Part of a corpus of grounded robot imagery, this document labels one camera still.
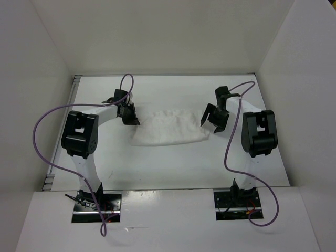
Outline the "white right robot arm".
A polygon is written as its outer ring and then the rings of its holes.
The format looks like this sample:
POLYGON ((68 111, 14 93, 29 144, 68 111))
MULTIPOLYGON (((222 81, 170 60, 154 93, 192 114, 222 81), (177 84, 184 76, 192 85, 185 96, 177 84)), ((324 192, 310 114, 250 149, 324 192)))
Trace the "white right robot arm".
POLYGON ((201 125, 206 121, 214 127, 214 134, 226 130, 230 116, 236 116, 229 135, 224 154, 224 168, 237 176, 230 187, 230 200, 235 206, 243 206, 256 192, 256 167, 262 156, 270 155, 278 145, 275 113, 263 110, 243 99, 245 93, 232 93, 232 89, 221 86, 215 89, 216 104, 209 103, 201 118, 201 125), (234 170, 228 167, 228 154, 238 126, 241 126, 241 146, 249 155, 244 168, 234 170))

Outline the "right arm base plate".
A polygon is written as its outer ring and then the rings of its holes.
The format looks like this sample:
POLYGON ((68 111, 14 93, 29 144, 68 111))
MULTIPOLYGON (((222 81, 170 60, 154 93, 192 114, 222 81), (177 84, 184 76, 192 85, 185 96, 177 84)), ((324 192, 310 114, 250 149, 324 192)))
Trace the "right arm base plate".
POLYGON ((257 190, 250 192, 251 195, 243 195, 234 200, 230 190, 214 191, 216 220, 245 220, 250 213, 252 213, 251 219, 263 219, 259 193, 257 190))

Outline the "white pleated skirt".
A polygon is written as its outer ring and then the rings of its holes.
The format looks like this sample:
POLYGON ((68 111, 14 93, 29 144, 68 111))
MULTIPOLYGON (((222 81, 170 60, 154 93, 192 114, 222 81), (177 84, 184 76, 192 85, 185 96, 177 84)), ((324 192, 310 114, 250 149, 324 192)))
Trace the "white pleated skirt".
POLYGON ((140 120, 131 138, 133 146, 169 146, 208 140, 201 127, 201 110, 161 110, 140 120))

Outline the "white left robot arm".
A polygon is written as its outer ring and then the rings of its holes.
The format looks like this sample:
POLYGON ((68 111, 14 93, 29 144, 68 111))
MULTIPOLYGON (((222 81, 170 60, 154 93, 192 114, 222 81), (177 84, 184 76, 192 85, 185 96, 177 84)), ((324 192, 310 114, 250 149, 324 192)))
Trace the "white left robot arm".
POLYGON ((106 203, 103 185, 97 175, 94 152, 98 146, 98 130, 102 124, 120 118, 124 125, 139 125, 132 94, 116 89, 114 96, 101 107, 83 112, 71 110, 61 137, 61 146, 71 157, 79 178, 79 195, 74 198, 81 205, 97 210, 106 203))

